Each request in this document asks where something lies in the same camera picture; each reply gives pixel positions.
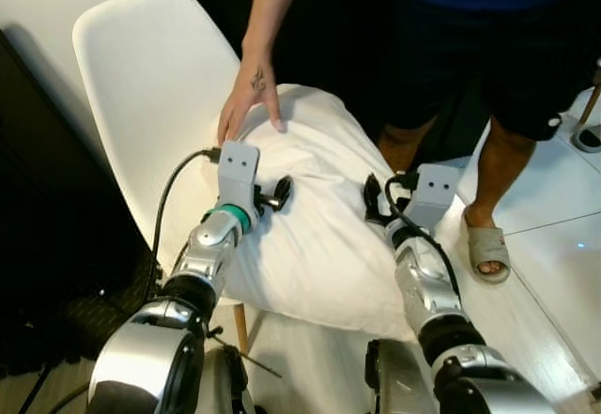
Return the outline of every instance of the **white pillow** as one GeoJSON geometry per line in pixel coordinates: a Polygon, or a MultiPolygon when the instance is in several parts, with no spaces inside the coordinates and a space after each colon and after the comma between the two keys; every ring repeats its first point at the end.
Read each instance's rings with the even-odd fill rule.
{"type": "MultiPolygon", "coordinates": [[[[299,85],[279,91],[287,131],[276,131],[260,105],[240,140],[260,148],[263,191],[290,175],[293,194],[282,211],[266,209],[240,244],[226,295],[321,325],[414,339],[394,282],[393,251],[364,221],[362,184],[370,173],[385,180],[390,168],[335,96],[299,85]]],[[[214,200],[216,167],[203,164],[202,175],[199,195],[214,200]]]]}

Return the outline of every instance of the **black cable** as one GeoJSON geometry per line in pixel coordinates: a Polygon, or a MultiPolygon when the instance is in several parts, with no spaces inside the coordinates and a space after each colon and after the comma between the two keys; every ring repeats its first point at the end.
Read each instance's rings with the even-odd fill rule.
{"type": "Polygon", "coordinates": [[[426,233],[421,227],[419,227],[412,219],[410,219],[407,215],[405,215],[401,210],[396,206],[396,203],[393,201],[393,196],[391,195],[391,185],[394,182],[400,183],[404,178],[403,175],[394,175],[388,178],[386,184],[384,184],[384,195],[386,196],[386,201],[391,207],[391,212],[398,217],[407,227],[411,230],[411,232],[420,238],[423,238],[426,242],[434,247],[434,249],[439,252],[440,257],[442,257],[442,262],[444,262],[444,266],[447,268],[449,272],[449,279],[451,280],[451,287],[456,293],[459,301],[461,301],[461,294],[459,294],[459,284],[457,283],[457,279],[455,277],[455,272],[453,271],[453,267],[451,266],[451,261],[449,260],[449,256],[444,252],[442,247],[438,242],[434,240],[429,233],[426,233]]]}
{"type": "Polygon", "coordinates": [[[53,370],[54,367],[55,367],[55,365],[51,365],[48,363],[44,366],[44,370],[42,371],[41,375],[39,376],[38,381],[36,381],[36,385],[34,386],[34,389],[32,389],[29,392],[29,395],[27,395],[27,398],[23,402],[21,409],[19,409],[19,414],[25,414],[27,412],[27,410],[29,410],[29,407],[31,407],[31,405],[34,403],[34,400],[36,400],[36,397],[38,396],[39,391],[41,390],[42,386],[48,379],[48,376],[50,375],[50,372],[53,370]]]}
{"type": "Polygon", "coordinates": [[[85,383],[82,387],[77,388],[75,391],[73,391],[72,393],[67,395],[65,398],[63,398],[60,402],[58,402],[56,405],[54,405],[54,407],[50,411],[48,411],[48,414],[56,414],[63,407],[65,407],[66,405],[71,403],[73,400],[75,400],[77,397],[79,397],[82,393],[86,392],[89,389],[89,387],[90,387],[90,383],[85,383]]]}
{"type": "Polygon", "coordinates": [[[167,197],[169,196],[169,192],[173,187],[174,182],[176,181],[179,173],[194,159],[200,156],[207,156],[211,162],[216,163],[219,161],[221,156],[221,150],[219,148],[207,148],[202,149],[200,151],[193,152],[190,156],[184,159],[179,165],[175,168],[167,183],[165,184],[165,188],[162,191],[161,201],[159,202],[159,209],[157,211],[157,218],[154,223],[154,238],[152,239],[152,253],[150,256],[152,269],[148,274],[148,278],[146,280],[146,287],[144,289],[144,297],[142,298],[142,303],[146,303],[148,301],[148,295],[150,294],[150,286],[153,284],[153,280],[155,279],[155,271],[159,263],[157,262],[157,254],[159,253],[159,241],[161,239],[161,223],[162,223],[162,214],[165,210],[165,205],[167,203],[167,197]]]}
{"type": "MultiPolygon", "coordinates": [[[[217,147],[213,147],[213,148],[207,148],[207,149],[202,149],[200,151],[193,152],[190,156],[188,156],[186,159],[184,159],[175,168],[175,170],[173,171],[171,176],[169,176],[169,179],[167,180],[167,183],[165,184],[165,188],[162,191],[161,201],[159,202],[159,210],[157,211],[157,219],[154,224],[154,237],[152,240],[152,253],[151,253],[152,269],[151,269],[150,273],[148,274],[148,278],[146,280],[146,287],[144,290],[144,298],[143,298],[142,303],[145,303],[148,300],[148,295],[150,293],[150,286],[152,286],[152,281],[154,280],[155,270],[156,270],[157,266],[159,265],[159,263],[157,262],[157,254],[159,252],[159,242],[161,239],[162,214],[165,210],[165,205],[167,203],[167,197],[169,196],[169,192],[171,191],[171,188],[173,187],[174,182],[176,182],[176,178],[179,175],[179,173],[181,173],[181,171],[186,167],[186,165],[188,165],[191,161],[193,161],[194,159],[196,159],[200,156],[207,156],[211,162],[217,163],[217,162],[219,162],[219,158],[221,157],[221,150],[217,147]]],[[[187,247],[188,247],[188,244],[185,243],[184,246],[179,251],[177,261],[179,261],[179,258],[184,254],[187,247]]],[[[104,301],[113,305],[114,307],[119,309],[122,313],[126,314],[125,311],[118,308],[118,306],[114,305],[110,300],[104,299],[104,301]]],[[[67,395],[60,402],[58,402],[56,404],[56,406],[54,406],[53,409],[48,412],[48,414],[56,414],[63,407],[65,407],[70,402],[75,400],[78,396],[80,396],[82,393],[86,392],[89,389],[89,386],[90,386],[90,383],[86,383],[82,387],[76,389],[75,391],[73,391],[72,393],[67,395]]]]}

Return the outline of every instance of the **tattoo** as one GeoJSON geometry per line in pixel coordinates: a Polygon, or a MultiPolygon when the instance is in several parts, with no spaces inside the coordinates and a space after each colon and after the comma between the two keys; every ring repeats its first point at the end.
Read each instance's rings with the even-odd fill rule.
{"type": "Polygon", "coordinates": [[[263,69],[261,67],[256,70],[251,85],[255,92],[262,92],[265,90],[265,76],[263,75],[263,69]]]}

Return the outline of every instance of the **white chair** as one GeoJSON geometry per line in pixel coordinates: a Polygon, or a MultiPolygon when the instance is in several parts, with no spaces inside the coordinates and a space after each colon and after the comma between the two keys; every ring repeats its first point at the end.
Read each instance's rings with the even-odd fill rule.
{"type": "MultiPolygon", "coordinates": [[[[190,153],[214,145],[209,125],[222,109],[239,61],[195,0],[109,0],[84,13],[73,44],[104,150],[131,214],[151,246],[162,190],[190,153]]],[[[162,221],[158,259],[170,272],[189,232],[216,198],[198,162],[177,179],[162,221]]],[[[244,307],[235,304],[240,349],[244,307]]]]}

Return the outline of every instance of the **foot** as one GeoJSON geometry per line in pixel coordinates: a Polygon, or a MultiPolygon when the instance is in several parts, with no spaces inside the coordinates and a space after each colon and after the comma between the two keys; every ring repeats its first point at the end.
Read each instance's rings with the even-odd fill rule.
{"type": "MultiPolygon", "coordinates": [[[[492,220],[492,215],[482,214],[473,205],[466,207],[463,212],[463,216],[466,219],[466,223],[469,227],[475,228],[496,228],[497,225],[492,220]]],[[[484,274],[494,274],[501,271],[503,264],[497,261],[483,262],[478,265],[478,270],[484,274]]]]}

